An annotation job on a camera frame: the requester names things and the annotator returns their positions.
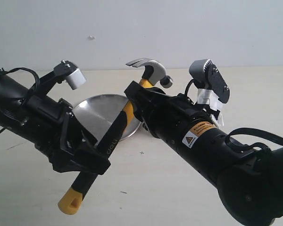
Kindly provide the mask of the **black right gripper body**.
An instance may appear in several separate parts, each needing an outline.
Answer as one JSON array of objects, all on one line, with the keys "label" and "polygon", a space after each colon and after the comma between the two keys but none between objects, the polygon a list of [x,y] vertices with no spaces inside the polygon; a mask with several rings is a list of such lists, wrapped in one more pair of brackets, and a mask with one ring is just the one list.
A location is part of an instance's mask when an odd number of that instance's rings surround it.
[{"label": "black right gripper body", "polygon": [[142,109],[142,118],[155,138],[178,141],[197,122],[213,123],[207,112],[183,96],[168,97],[154,93]]}]

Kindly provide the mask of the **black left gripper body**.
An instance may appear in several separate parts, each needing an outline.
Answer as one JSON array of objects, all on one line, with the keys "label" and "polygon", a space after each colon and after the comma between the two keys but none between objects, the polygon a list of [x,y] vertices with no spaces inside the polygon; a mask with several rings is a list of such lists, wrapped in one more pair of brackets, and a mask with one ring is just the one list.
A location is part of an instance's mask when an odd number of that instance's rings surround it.
[{"label": "black left gripper body", "polygon": [[34,145],[56,172],[82,171],[85,139],[83,126],[73,116],[72,105],[64,99],[31,97],[25,105],[33,113],[38,140]]}]

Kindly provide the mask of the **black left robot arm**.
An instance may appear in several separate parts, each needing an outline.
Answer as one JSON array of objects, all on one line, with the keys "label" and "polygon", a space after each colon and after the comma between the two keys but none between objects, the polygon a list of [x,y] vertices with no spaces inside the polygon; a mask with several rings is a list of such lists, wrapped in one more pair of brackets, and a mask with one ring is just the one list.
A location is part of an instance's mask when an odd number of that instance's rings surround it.
[{"label": "black left robot arm", "polygon": [[27,88],[0,69],[0,126],[32,142],[56,172],[104,174],[110,161],[95,149],[96,138],[76,118],[72,105],[48,96],[57,83],[77,89],[86,78],[76,64],[61,61]]}]

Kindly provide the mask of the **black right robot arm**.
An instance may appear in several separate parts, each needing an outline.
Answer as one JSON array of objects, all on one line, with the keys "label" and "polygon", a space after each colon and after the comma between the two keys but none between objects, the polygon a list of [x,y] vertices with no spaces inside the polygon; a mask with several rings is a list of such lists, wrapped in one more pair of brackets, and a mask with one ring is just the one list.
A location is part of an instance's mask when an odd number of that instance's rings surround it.
[{"label": "black right robot arm", "polygon": [[185,94],[131,82],[134,115],[213,187],[229,214],[245,226],[283,217],[283,137],[255,128],[224,133]]}]

